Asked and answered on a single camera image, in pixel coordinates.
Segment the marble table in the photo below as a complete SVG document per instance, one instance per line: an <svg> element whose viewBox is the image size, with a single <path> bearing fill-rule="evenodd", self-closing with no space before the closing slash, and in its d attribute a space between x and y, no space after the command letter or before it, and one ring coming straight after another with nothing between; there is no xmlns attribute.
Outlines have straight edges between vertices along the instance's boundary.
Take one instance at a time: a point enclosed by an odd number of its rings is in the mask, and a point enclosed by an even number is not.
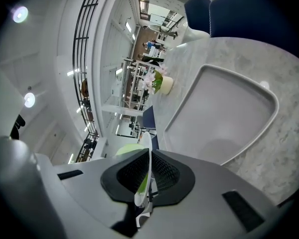
<svg viewBox="0 0 299 239"><path fill-rule="evenodd" d="M277 95L279 113L269 129L245 152L224 166L262 190L275 204L299 188L299 59L275 46L242 38L205 38L166 53L174 86L152 97L159 148L163 132L199 68L211 64L266 81Z"/></svg>

